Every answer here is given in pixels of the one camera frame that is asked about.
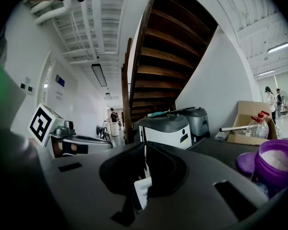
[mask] plastic bottle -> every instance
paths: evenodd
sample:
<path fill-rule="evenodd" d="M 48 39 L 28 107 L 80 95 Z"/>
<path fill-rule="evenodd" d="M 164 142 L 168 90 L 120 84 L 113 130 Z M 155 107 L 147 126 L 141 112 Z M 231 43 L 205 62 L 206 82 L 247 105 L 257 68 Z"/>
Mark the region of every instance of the plastic bottle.
<path fill-rule="evenodd" d="M 261 111 L 257 117 L 252 116 L 253 120 L 249 123 L 249 127 L 246 129 L 244 135 L 261 139 L 268 138 L 269 126 L 264 120 L 264 114 L 269 115 L 269 113 Z"/>

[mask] pipe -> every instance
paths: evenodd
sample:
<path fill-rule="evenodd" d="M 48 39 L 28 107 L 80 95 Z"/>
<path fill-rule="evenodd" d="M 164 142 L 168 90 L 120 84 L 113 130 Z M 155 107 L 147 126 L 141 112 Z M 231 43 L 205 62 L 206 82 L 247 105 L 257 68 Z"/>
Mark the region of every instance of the pipe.
<path fill-rule="evenodd" d="M 93 63 L 98 63 L 93 60 L 78 60 L 78 61 L 71 61 L 69 64 L 70 65 L 76 65 L 76 64 L 93 64 Z"/>
<path fill-rule="evenodd" d="M 35 5 L 34 7 L 32 7 L 30 9 L 30 13 L 34 14 L 48 6 L 50 6 L 52 3 L 54 2 L 54 0 L 50 0 L 50 1 L 44 1 L 44 2 L 40 2 L 39 4 Z"/>
<path fill-rule="evenodd" d="M 247 128 L 250 128 L 252 126 L 255 126 L 255 125 L 246 125 L 246 126 L 241 126 L 241 127 L 230 127 L 230 128 L 220 128 L 220 132 L 226 132 L 226 131 L 234 131 L 234 130 L 246 130 Z"/>
<path fill-rule="evenodd" d="M 64 7 L 44 13 L 42 16 L 38 17 L 35 20 L 35 23 L 41 24 L 44 21 L 49 20 L 53 17 L 63 15 L 72 9 L 72 0 L 65 0 L 63 3 L 64 3 Z"/>

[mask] chair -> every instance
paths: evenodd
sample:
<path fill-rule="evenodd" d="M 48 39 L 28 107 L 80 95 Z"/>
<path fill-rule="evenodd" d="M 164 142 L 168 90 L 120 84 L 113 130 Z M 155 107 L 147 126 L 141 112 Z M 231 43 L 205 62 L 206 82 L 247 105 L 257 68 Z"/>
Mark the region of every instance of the chair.
<path fill-rule="evenodd" d="M 106 127 L 103 128 L 103 127 L 100 127 L 99 125 L 97 125 L 96 133 L 98 135 L 100 134 L 100 139 L 108 140 L 107 139 L 107 135 L 108 135 L 109 140 L 111 140 L 110 135 L 109 135 L 109 131 Z"/>

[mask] white powder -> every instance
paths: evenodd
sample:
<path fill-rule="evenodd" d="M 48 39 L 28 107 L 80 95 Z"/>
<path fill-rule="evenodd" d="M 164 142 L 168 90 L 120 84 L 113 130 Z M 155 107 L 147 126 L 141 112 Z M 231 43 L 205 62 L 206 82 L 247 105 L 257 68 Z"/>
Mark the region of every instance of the white powder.
<path fill-rule="evenodd" d="M 260 153 L 260 156 L 272 167 L 288 172 L 288 157 L 283 151 L 270 150 L 264 153 Z"/>

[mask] purple container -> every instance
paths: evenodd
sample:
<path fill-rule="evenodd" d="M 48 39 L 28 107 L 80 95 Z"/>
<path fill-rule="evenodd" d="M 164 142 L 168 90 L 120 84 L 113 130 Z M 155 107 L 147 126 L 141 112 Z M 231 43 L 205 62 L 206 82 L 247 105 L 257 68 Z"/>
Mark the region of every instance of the purple container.
<path fill-rule="evenodd" d="M 255 156 L 255 171 L 252 181 L 270 198 L 288 187 L 288 172 L 278 170 L 269 165 L 260 154 L 270 150 L 281 150 L 288 158 L 288 140 L 270 140 L 260 145 Z"/>
<path fill-rule="evenodd" d="M 251 176 L 255 170 L 255 156 L 254 152 L 246 152 L 237 158 L 237 168 L 240 173 Z"/>

